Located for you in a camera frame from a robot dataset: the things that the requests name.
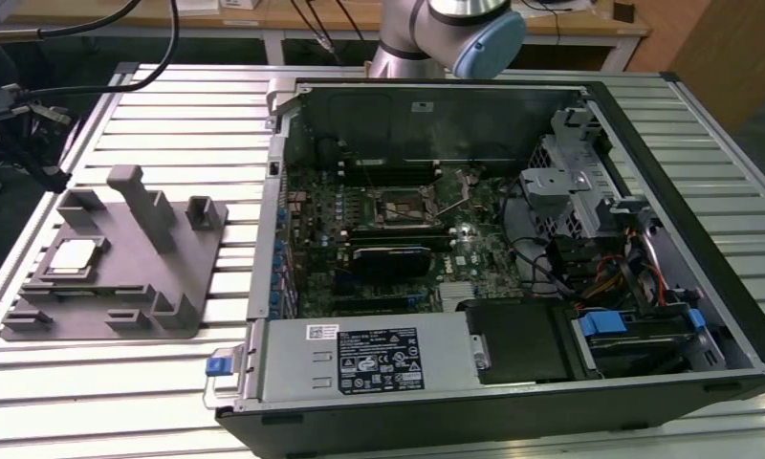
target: warning label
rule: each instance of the warning label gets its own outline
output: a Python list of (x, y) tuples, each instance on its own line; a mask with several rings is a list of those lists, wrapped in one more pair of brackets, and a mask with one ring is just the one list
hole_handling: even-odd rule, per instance
[(342, 394), (425, 389), (416, 328), (338, 332), (337, 349)]

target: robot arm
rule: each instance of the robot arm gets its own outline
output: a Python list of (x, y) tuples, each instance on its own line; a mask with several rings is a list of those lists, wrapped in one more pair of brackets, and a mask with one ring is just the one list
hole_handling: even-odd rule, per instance
[(370, 76), (493, 78), (524, 40), (510, 0), (386, 0)]

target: sticker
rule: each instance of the sticker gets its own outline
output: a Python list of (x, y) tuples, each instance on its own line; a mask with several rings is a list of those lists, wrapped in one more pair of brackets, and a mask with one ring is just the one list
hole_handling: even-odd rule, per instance
[(337, 349), (344, 395), (425, 389), (416, 328), (340, 332)]
[(306, 339), (337, 339), (337, 332), (340, 331), (340, 326), (337, 324), (317, 324), (306, 325)]
[(246, 26), (246, 27), (257, 27), (260, 26), (260, 22), (257, 21), (222, 21), (224, 26)]
[(412, 113), (430, 113), (433, 111), (433, 102), (413, 102), (410, 111)]

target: aluminum extrusion table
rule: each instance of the aluminum extrusion table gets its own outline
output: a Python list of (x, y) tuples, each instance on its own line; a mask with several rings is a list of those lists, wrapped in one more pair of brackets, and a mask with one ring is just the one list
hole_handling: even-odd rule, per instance
[[(140, 80), (153, 66), (117, 74)], [(0, 457), (250, 457), (202, 403), (204, 362), (245, 336), (250, 263), (270, 134), (273, 77), (360, 77), (361, 69), (174, 65), (144, 91), (104, 96), (62, 167), (102, 184), (113, 164), (141, 164), (170, 200), (210, 195), (229, 220), (197, 337), (173, 341), (0, 339)], [(765, 178), (680, 83), (658, 75), (509, 72), (502, 78), (604, 81), (765, 311)], [(632, 173), (620, 165), (622, 175)], [(0, 270), (0, 322), (61, 223), (48, 193)], [(218, 384), (225, 393), (234, 382)], [(633, 432), (398, 451), (397, 457), (765, 458), (765, 395), (712, 405)], [(393, 456), (374, 453), (373, 457)]]

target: black cable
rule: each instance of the black cable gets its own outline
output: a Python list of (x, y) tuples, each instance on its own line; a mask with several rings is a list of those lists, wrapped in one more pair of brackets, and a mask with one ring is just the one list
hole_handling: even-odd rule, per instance
[(314, 22), (317, 23), (317, 27), (320, 27), (320, 31), (322, 32), (325, 40), (329, 43), (329, 48), (326, 51), (334, 56), (336, 64), (338, 66), (341, 66), (342, 65), (342, 59), (340, 58), (340, 55), (337, 54), (337, 48), (334, 46), (334, 40), (332, 39), (332, 36), (329, 35), (329, 30), (322, 25), (322, 21), (320, 20), (320, 14), (317, 14), (317, 10), (314, 9), (312, 2), (313, 2), (313, 0), (306, 0), (306, 5), (309, 6), (310, 15), (314, 17)]
[(297, 12), (297, 15), (301, 17), (304, 23), (306, 24), (306, 27), (309, 28), (310, 32), (313, 33), (314, 40), (320, 44), (320, 47), (322, 49), (325, 49), (326, 52), (329, 52), (329, 54), (334, 58), (334, 62), (337, 63), (337, 65), (342, 65), (342, 60), (340, 59), (337, 49), (334, 48), (334, 42), (332, 41), (332, 37), (329, 36), (329, 32), (325, 30), (325, 28), (322, 26), (322, 21), (320, 21), (320, 15), (317, 14), (317, 11), (314, 10), (314, 7), (310, 4), (310, 0), (305, 0), (305, 2), (306, 2), (306, 5), (309, 5), (309, 10), (314, 16), (314, 20), (317, 21), (317, 24), (320, 25), (320, 28), (322, 29), (322, 33), (317, 31), (317, 29), (314, 28), (314, 26), (312, 25), (312, 23), (306, 19), (306, 16), (304, 15), (304, 11), (301, 10), (301, 7), (297, 5), (296, 0), (289, 0), (289, 1), (292, 3), (292, 7), (294, 7), (294, 11)]
[(558, 11), (569, 12), (573, 9), (572, 8), (550, 8), (545, 3), (541, 3), (541, 2), (538, 4), (542, 7), (537, 8), (537, 7), (532, 6), (529, 3), (526, 3), (526, 0), (521, 0), (521, 3), (530, 10), (552, 12), (552, 15), (554, 16), (554, 21), (556, 21), (556, 46), (558, 46), (561, 44), (561, 27), (558, 26)]
[(345, 7), (345, 5), (342, 5), (342, 0), (334, 0), (340, 6), (340, 9), (342, 10), (342, 14), (345, 14), (345, 18), (348, 19), (348, 22), (352, 23), (352, 27), (354, 28), (354, 32), (357, 33), (357, 36), (360, 37), (360, 41), (366, 41), (362, 37), (362, 33), (360, 32), (360, 28), (357, 27), (357, 23), (354, 22), (354, 18), (352, 17), (350, 13), (348, 12), (348, 8)]
[(310, 32), (314, 34), (314, 37), (320, 37), (320, 32), (316, 30), (314, 26), (312, 26), (309, 20), (306, 19), (306, 16), (304, 15), (304, 12), (301, 11), (301, 7), (297, 6), (297, 2), (294, 0), (290, 0), (292, 2), (292, 7), (294, 7), (294, 11), (297, 12), (297, 15), (301, 16), (301, 19), (304, 20), (304, 23), (306, 24), (306, 27), (309, 27)]
[(96, 29), (100, 29), (104, 26), (113, 24), (122, 17), (125, 17), (130, 13), (130, 11), (138, 6), (140, 3), (141, 3), (141, 0), (130, 0), (128, 2), (128, 5), (125, 5), (122, 7), (122, 9), (120, 9), (117, 12), (110, 14), (108, 17), (104, 17), (102, 19), (100, 19), (97, 21), (89, 22), (88, 24), (81, 24), (78, 26), (65, 27), (62, 29), (53, 29), (50, 31), (40, 31), (40, 38), (41, 39), (58, 38), (61, 36), (69, 36), (69, 35), (76, 35), (77, 33), (85, 33), (85, 32), (94, 31)]
[(332, 46), (334, 46), (334, 41), (332, 40), (332, 36), (329, 35), (329, 31), (326, 31), (326, 28), (322, 26), (322, 21), (320, 20), (320, 14), (317, 14), (317, 10), (314, 9), (314, 6), (310, 4), (310, 2), (313, 2), (314, 0), (306, 0), (306, 6), (309, 7), (309, 11), (310, 11), (310, 15), (314, 18), (314, 22), (317, 22), (317, 27), (320, 28), (320, 31), (322, 32), (322, 36), (326, 37), (326, 40), (329, 40), (329, 44)]
[(169, 45), (166, 47), (166, 52), (164, 53), (164, 58), (158, 64), (158, 67), (153, 73), (146, 76), (136, 84), (128, 84), (124, 86), (70, 86), (64, 88), (49, 88), (38, 89), (34, 91), (28, 91), (21, 94), (16, 100), (17, 102), (26, 102), (37, 98), (50, 97), (50, 96), (85, 96), (90, 94), (117, 94), (129, 93), (132, 91), (138, 91), (145, 88), (156, 79), (161, 76), (166, 70), (166, 66), (173, 60), (176, 55), (176, 49), (178, 48), (178, 36), (181, 31), (180, 18), (178, 18), (178, 5), (177, 0), (169, 0), (169, 12), (170, 12), (170, 24), (172, 24), (172, 34), (169, 36)]

